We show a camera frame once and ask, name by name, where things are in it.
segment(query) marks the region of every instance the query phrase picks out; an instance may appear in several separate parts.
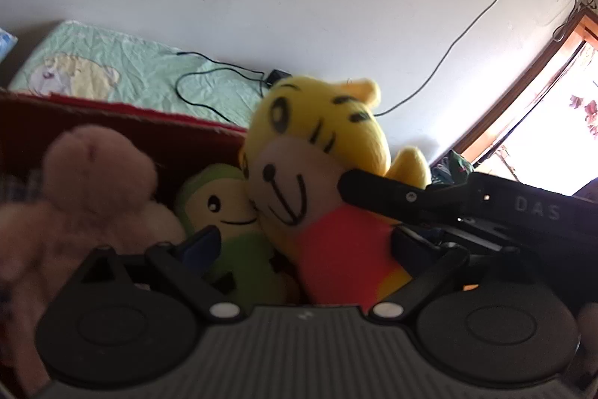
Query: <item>gray wire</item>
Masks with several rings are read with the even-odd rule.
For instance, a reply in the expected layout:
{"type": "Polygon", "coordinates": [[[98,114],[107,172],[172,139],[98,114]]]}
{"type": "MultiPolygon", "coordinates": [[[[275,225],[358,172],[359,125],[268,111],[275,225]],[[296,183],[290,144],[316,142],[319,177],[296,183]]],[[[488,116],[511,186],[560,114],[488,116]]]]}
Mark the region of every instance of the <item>gray wire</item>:
{"type": "Polygon", "coordinates": [[[403,104],[409,102],[414,96],[416,96],[419,92],[421,92],[424,87],[430,82],[430,80],[432,80],[432,78],[434,78],[434,75],[436,75],[436,72],[438,71],[438,69],[440,68],[440,65],[442,65],[442,63],[444,62],[444,60],[446,59],[447,56],[449,56],[449,53],[452,51],[452,49],[454,48],[454,46],[461,41],[461,39],[463,39],[463,37],[469,32],[469,30],[474,26],[474,24],[476,24],[480,18],[486,14],[490,9],[492,9],[494,7],[494,5],[498,2],[499,0],[494,0],[491,2],[491,4],[485,8],[480,14],[478,14],[476,16],[476,18],[465,28],[465,30],[458,35],[455,40],[450,44],[450,46],[448,47],[448,50],[446,50],[446,52],[444,53],[443,57],[440,59],[440,61],[437,63],[437,65],[434,67],[432,73],[430,73],[430,75],[428,76],[428,78],[426,78],[426,80],[424,81],[424,83],[422,83],[418,89],[415,90],[415,92],[413,92],[411,95],[409,95],[407,98],[404,98],[402,101],[400,101],[399,103],[393,105],[390,109],[384,110],[383,112],[374,114],[374,117],[382,117],[383,115],[386,115],[388,113],[391,113],[393,110],[398,109],[399,107],[401,107],[403,104]]]}

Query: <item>wooden window frame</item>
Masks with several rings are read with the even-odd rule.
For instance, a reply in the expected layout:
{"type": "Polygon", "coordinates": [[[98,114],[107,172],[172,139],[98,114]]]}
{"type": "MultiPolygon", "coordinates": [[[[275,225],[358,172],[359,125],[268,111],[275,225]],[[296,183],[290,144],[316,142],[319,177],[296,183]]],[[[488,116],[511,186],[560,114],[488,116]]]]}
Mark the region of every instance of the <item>wooden window frame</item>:
{"type": "Polygon", "coordinates": [[[564,28],[563,40],[552,41],[494,106],[455,144],[454,150],[475,162],[502,133],[521,119],[569,65],[584,43],[598,50],[598,16],[581,9],[564,28]]]}

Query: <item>pink plush toy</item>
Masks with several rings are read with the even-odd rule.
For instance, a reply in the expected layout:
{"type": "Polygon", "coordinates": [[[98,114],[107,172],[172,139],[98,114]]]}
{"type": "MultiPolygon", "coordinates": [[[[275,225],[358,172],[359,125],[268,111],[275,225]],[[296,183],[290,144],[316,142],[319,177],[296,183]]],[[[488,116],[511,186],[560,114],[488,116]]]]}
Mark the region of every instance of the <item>pink plush toy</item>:
{"type": "Polygon", "coordinates": [[[0,207],[0,289],[11,296],[2,359],[27,394],[49,380],[35,350],[37,322],[92,249],[138,254],[183,240],[175,215],[151,200],[156,185],[147,155],[118,132],[88,125],[50,145],[40,200],[0,207]]]}

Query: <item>screw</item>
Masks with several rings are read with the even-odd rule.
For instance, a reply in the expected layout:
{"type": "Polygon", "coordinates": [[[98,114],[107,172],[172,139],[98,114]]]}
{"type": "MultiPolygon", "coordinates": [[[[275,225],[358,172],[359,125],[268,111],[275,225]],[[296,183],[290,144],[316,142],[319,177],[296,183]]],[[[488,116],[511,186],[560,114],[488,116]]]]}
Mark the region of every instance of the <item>screw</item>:
{"type": "Polygon", "coordinates": [[[241,308],[234,303],[216,303],[210,306],[210,314],[216,318],[234,318],[241,308]]]}
{"type": "Polygon", "coordinates": [[[372,311],[380,318],[396,318],[402,315],[405,309],[400,304],[382,301],[376,304],[372,311]]]}

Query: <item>yellow ear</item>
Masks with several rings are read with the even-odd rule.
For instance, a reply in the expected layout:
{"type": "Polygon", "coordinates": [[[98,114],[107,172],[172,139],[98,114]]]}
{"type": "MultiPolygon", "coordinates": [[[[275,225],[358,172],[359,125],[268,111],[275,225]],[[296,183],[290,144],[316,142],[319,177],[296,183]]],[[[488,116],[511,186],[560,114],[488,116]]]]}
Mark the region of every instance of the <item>yellow ear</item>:
{"type": "Polygon", "coordinates": [[[333,83],[333,85],[341,92],[352,95],[360,102],[366,104],[370,109],[377,107],[380,103],[380,87],[373,80],[361,78],[360,80],[333,83]]]}

